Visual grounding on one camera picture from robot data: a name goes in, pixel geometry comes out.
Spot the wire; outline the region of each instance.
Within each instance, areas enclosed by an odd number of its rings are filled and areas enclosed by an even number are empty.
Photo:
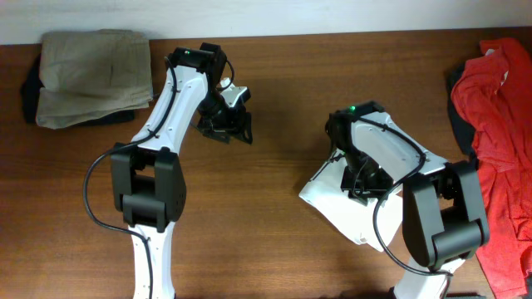
[[[226,87],[221,87],[218,89],[218,91],[225,91],[226,89],[228,89],[231,84],[233,84],[233,80],[234,80],[234,68],[233,68],[233,65],[231,64],[231,61],[226,60],[227,61],[227,64],[229,65],[229,68],[231,69],[231,81],[229,81],[229,84],[226,86]]]
[[[309,180],[309,182],[314,181],[332,162],[338,162],[341,158],[345,157],[345,154],[338,154],[336,157],[333,157],[335,153],[332,153],[329,159],[326,160],[325,165]]]
[[[369,161],[369,158],[366,158],[366,161],[364,162],[364,164],[358,170],[357,176],[355,177],[355,183],[352,186],[351,192],[354,193],[356,196],[360,196],[360,194],[364,193],[363,184],[361,184],[362,189],[360,190],[360,193],[357,193],[356,188],[357,188],[358,176],[360,176],[360,174],[362,173],[362,170],[364,169],[364,167],[366,167],[367,161]]]
[[[85,179],[83,180],[83,203],[85,204],[86,213],[89,215],[89,217],[92,219],[92,221],[94,221],[94,223],[96,223],[97,225],[99,225],[99,226],[101,226],[103,228],[107,228],[107,229],[110,229],[110,230],[113,230],[113,231],[116,231],[116,232],[127,233],[127,234],[130,234],[132,236],[135,236],[135,237],[139,238],[142,241],[142,243],[144,244],[144,249],[146,251],[146,258],[147,258],[147,261],[148,261],[148,271],[150,273],[150,285],[149,285],[150,296],[149,296],[149,299],[151,299],[152,294],[153,294],[153,267],[151,265],[150,246],[148,245],[148,241],[150,239],[149,238],[145,238],[141,234],[139,234],[137,232],[133,232],[133,231],[131,231],[129,229],[119,228],[119,227],[116,227],[116,226],[113,226],[113,225],[110,225],[110,224],[107,224],[107,223],[103,223],[102,221],[100,221],[94,215],[94,213],[91,210],[91,206],[89,205],[89,199],[88,199],[88,196],[87,196],[87,190],[88,190],[88,186],[89,186],[89,179],[91,178],[92,172],[94,171],[96,166],[103,159],[105,159],[106,157],[108,157],[111,154],[120,152],[122,150],[128,150],[128,149],[130,149],[132,147],[135,147],[137,145],[145,143],[146,141],[152,139],[153,137],[157,137],[157,133],[162,128],[162,126],[165,124],[166,119],[168,118],[168,115],[170,114],[171,108],[174,105],[175,95],[177,94],[177,79],[175,78],[174,67],[172,66],[172,63],[170,62],[168,57],[165,57],[165,62],[167,64],[167,66],[170,68],[170,73],[172,75],[172,80],[174,82],[174,85],[172,86],[172,96],[170,98],[170,102],[168,103],[168,107],[166,108],[166,111],[163,114],[163,118],[160,120],[160,123],[155,127],[155,129],[153,131],[148,130],[149,134],[146,137],[144,137],[144,138],[142,138],[140,140],[137,140],[137,141],[130,142],[129,144],[123,145],[120,148],[109,149],[105,153],[100,155],[100,157],[98,157],[96,160],[94,160],[94,162],[92,163],[91,167],[89,167],[89,169],[86,172]]]
[[[407,142],[418,154],[419,154],[419,164],[411,171],[409,172],[408,174],[406,174],[405,176],[403,176],[402,178],[400,178],[399,180],[397,180],[377,201],[377,204],[375,205],[375,209],[373,211],[373,229],[375,230],[375,235],[377,236],[377,240],[378,242],[381,244],[382,248],[384,249],[384,252],[388,255],[388,257],[390,257],[390,259],[395,262],[397,265],[399,265],[400,267],[402,267],[403,269],[405,269],[406,271],[408,272],[412,272],[414,274],[417,274],[417,275],[422,275],[422,276],[437,276],[437,275],[446,275],[448,277],[448,282],[446,284],[446,288],[444,289],[443,291],[443,298],[445,298],[448,290],[449,290],[449,286],[451,284],[451,278],[453,277],[453,274],[451,272],[448,272],[448,271],[437,271],[437,272],[428,272],[428,271],[422,271],[422,270],[418,270],[418,269],[415,269],[413,267],[410,267],[408,265],[406,265],[404,262],[400,261],[391,251],[390,249],[388,248],[388,246],[384,243],[384,241],[382,241],[382,237],[381,237],[381,234],[379,233],[379,230],[378,230],[378,226],[377,226],[377,215],[378,215],[378,212],[379,212],[379,209],[381,208],[381,205],[382,203],[384,203],[388,196],[390,195],[390,193],[395,190],[397,187],[399,187],[400,185],[402,185],[408,178],[410,178],[412,175],[414,174],[417,174],[422,168],[423,168],[423,165],[425,165],[425,160],[426,160],[426,154],[423,152],[423,150],[420,149],[420,147],[412,140],[410,140],[409,138],[407,138],[404,134],[402,134],[401,132],[397,131],[397,130],[394,130],[393,128],[390,128],[388,125],[384,125],[384,124],[380,124],[380,123],[377,123],[376,121],[373,121],[373,120],[368,120],[368,119],[363,119],[363,118],[360,118],[359,119],[360,121],[362,122],[365,122],[365,123],[368,123],[370,125],[375,125],[376,127],[379,127],[381,128],[383,131],[384,130],[388,130],[390,132],[392,132],[394,135],[396,135],[397,137],[401,138],[402,140],[404,140],[405,142]]]

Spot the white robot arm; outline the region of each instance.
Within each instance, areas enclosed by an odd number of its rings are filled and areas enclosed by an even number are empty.
[[[326,132],[331,139],[332,151],[336,148],[336,152],[343,152],[343,157],[327,162],[300,195],[308,200],[309,190],[312,190],[314,180],[319,181],[320,175],[341,179],[340,184],[326,179],[321,179],[320,183],[333,184],[332,188],[339,189],[338,192],[341,190],[345,198],[343,202],[351,202],[352,206],[357,206],[358,212],[372,216],[353,214],[350,223],[345,219],[337,223],[363,226],[359,232],[366,235],[358,240],[376,238],[379,244],[369,243],[383,249],[394,262],[406,269],[405,276],[390,297],[437,299],[444,296],[452,273],[489,240],[475,168],[465,161],[448,163],[423,148],[399,129],[389,114],[374,102],[331,114]],[[338,164],[343,159],[345,168],[336,165],[332,167],[336,174],[331,171],[326,173],[330,163]],[[402,198],[397,196],[401,190]],[[453,206],[441,211],[438,204],[440,196],[454,199]],[[322,197],[319,199],[321,202],[328,200],[327,195]],[[337,193],[331,199],[340,202]],[[398,203],[399,207],[402,206],[403,237],[412,255],[408,265],[399,261],[387,248],[399,224],[378,217],[380,207],[388,199],[394,203],[387,208],[396,207]],[[386,212],[388,217],[394,213],[390,209]],[[327,217],[335,223],[335,216],[330,213]],[[388,231],[385,242],[379,230]]]
[[[230,137],[253,142],[251,114],[244,107],[249,90],[233,85],[234,70],[220,46],[204,43],[199,50],[177,48],[167,62],[165,87],[140,132],[128,145],[117,144],[97,159],[84,183],[89,216],[102,227],[133,238],[134,299],[175,298],[171,241],[186,198],[178,154],[193,114],[201,115],[193,126],[204,136],[226,143]],[[226,63],[232,78],[220,82]],[[86,200],[91,171],[107,155],[111,156],[115,206],[129,224],[127,230],[97,220]],[[155,177],[137,173],[144,167],[153,167]]]

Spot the black cloth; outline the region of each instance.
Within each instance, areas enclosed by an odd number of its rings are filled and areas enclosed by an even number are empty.
[[[528,290],[528,295],[524,295],[523,299],[532,299],[532,276],[526,278],[526,289]]]
[[[451,99],[452,88],[462,77],[466,64],[460,65],[447,77],[447,93],[449,95],[447,99],[447,114],[451,121],[452,131],[455,134],[456,143],[460,146],[460,150],[463,154],[469,155],[471,158],[475,158],[475,151],[471,146],[473,144],[473,138],[475,137],[475,128],[468,122],[463,120],[458,112],[456,112],[455,105]]]
[[[39,93],[44,85],[39,79],[39,66],[41,65],[41,55],[35,59],[32,68],[27,73],[27,79],[22,84],[20,95],[22,96],[22,113],[24,120],[28,124],[35,124],[37,107],[39,106]],[[135,119],[133,110],[123,110],[111,113],[97,120],[88,120],[78,125],[111,125],[119,124]]]

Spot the wooden table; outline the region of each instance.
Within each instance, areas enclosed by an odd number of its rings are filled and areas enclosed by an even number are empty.
[[[175,47],[219,43],[248,86],[253,145],[224,145],[190,130],[180,161],[188,198],[174,235],[172,277],[181,298],[332,298],[385,292],[403,271],[385,254],[349,242],[298,192],[328,154],[328,113],[377,100],[410,136],[451,161],[463,159],[446,114],[445,74],[479,56],[478,41],[532,29],[380,32],[300,37],[153,41],[154,87]],[[0,47],[0,297],[131,298],[133,251],[125,235],[85,214],[86,168],[131,123],[47,130],[26,125],[18,89],[39,46]],[[104,221],[113,207],[109,163],[93,174],[90,199]],[[406,261],[398,233],[391,249]],[[451,292],[491,297],[476,259]]]

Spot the black cable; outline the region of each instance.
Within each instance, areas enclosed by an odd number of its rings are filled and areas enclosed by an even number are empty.
[[[338,162],[341,158],[345,157],[345,154],[338,154],[336,157],[333,157],[335,153],[332,153],[329,159],[326,160],[326,163],[322,168],[309,180],[309,182],[314,181],[332,162]]]
[[[113,230],[113,231],[117,231],[117,232],[121,232],[121,233],[127,233],[127,234],[130,234],[132,236],[138,237],[142,241],[142,243],[144,243],[144,249],[146,251],[146,257],[147,257],[147,261],[148,261],[148,270],[150,272],[150,285],[149,285],[149,287],[150,287],[150,296],[149,296],[149,299],[151,299],[151,296],[152,296],[152,293],[153,293],[153,267],[151,265],[150,246],[148,245],[149,239],[148,238],[144,238],[144,236],[142,236],[141,234],[139,234],[137,232],[133,232],[133,231],[128,230],[128,229],[118,228],[116,226],[113,226],[113,225],[110,225],[110,224],[107,224],[107,223],[103,223],[98,218],[96,218],[96,216],[94,215],[94,213],[91,210],[91,206],[89,205],[89,199],[88,199],[88,196],[87,196],[87,189],[88,189],[88,186],[89,186],[89,179],[91,178],[92,171],[94,171],[96,166],[103,159],[105,159],[107,156],[109,156],[111,154],[114,154],[114,153],[117,153],[119,151],[127,150],[129,148],[135,147],[135,146],[137,146],[139,144],[145,143],[146,141],[150,140],[153,137],[156,137],[157,133],[159,132],[159,130],[165,124],[166,119],[168,118],[168,115],[170,114],[171,108],[174,105],[175,95],[177,94],[177,79],[175,77],[174,67],[172,66],[172,64],[171,64],[170,60],[168,59],[168,57],[165,57],[165,62],[168,65],[168,67],[170,68],[170,73],[172,74],[172,80],[174,81],[174,85],[172,86],[172,96],[170,98],[170,102],[168,103],[168,107],[166,108],[165,114],[163,115],[163,118],[160,120],[160,123],[155,127],[155,129],[153,131],[148,130],[149,134],[146,137],[144,137],[144,138],[142,138],[140,140],[137,140],[137,141],[130,142],[129,144],[123,145],[120,148],[109,149],[105,153],[100,155],[100,157],[98,157],[92,163],[91,167],[89,167],[89,169],[86,172],[85,179],[83,180],[83,203],[85,204],[86,213],[89,215],[89,217],[92,219],[92,221],[94,221],[94,223],[96,223],[97,225],[99,225],[99,226],[101,226],[103,228],[107,228],[107,229],[110,229],[110,230]]]
[[[360,190],[360,193],[357,193],[357,191],[355,190],[355,188],[357,187],[358,176],[360,176],[360,174],[362,173],[362,170],[364,169],[364,167],[366,167],[367,161],[369,161],[369,158],[366,158],[366,161],[364,162],[364,164],[363,164],[363,165],[360,167],[360,169],[358,170],[357,176],[355,177],[355,184],[353,184],[353,186],[352,186],[352,190],[351,190],[351,192],[354,193],[356,196],[360,196],[360,194],[364,193],[364,190],[363,190],[363,189]]]
[[[226,89],[228,89],[231,84],[233,84],[233,80],[234,80],[234,68],[233,68],[233,65],[231,64],[231,61],[229,61],[229,59],[227,60],[227,64],[229,65],[229,68],[231,69],[231,81],[229,82],[229,84],[226,86],[226,87],[221,87],[218,89],[218,91],[225,91]]]
[[[379,127],[382,130],[388,130],[388,131],[392,132],[394,135],[396,135],[397,137],[399,137],[402,140],[404,140],[405,142],[407,142],[419,154],[419,164],[411,172],[409,172],[408,174],[406,174],[405,176],[403,176],[402,178],[397,180],[378,199],[377,204],[375,205],[375,210],[373,211],[373,229],[375,230],[375,235],[377,236],[377,240],[381,244],[384,252],[388,255],[388,257],[390,257],[390,259],[393,262],[395,262],[397,265],[399,265],[400,267],[402,267],[406,271],[412,272],[412,273],[417,274],[417,275],[422,275],[422,276],[446,275],[448,277],[448,282],[446,284],[445,290],[442,293],[443,294],[443,298],[445,298],[445,296],[447,294],[447,291],[449,290],[449,286],[451,284],[451,278],[453,277],[453,274],[451,272],[448,272],[448,271],[437,271],[437,272],[422,271],[422,270],[418,270],[418,269],[415,269],[413,267],[410,267],[410,266],[406,265],[404,262],[400,261],[395,255],[393,255],[393,253],[390,251],[388,246],[384,243],[384,241],[382,241],[382,237],[381,237],[381,234],[379,233],[378,226],[377,226],[377,215],[378,215],[379,209],[381,208],[382,203],[384,203],[387,200],[388,196],[390,195],[390,193],[393,190],[395,190],[398,186],[402,185],[408,178],[410,178],[414,174],[417,174],[423,168],[423,165],[425,164],[425,160],[426,160],[426,154],[423,152],[423,150],[420,149],[420,147],[415,142],[413,142],[412,140],[407,138],[401,132],[399,132],[397,130],[394,130],[393,128],[390,128],[388,125],[380,124],[380,123],[377,123],[376,121],[363,119],[363,118],[361,118],[359,120],[362,121],[362,122],[368,123],[370,125],[375,125],[376,127]]]

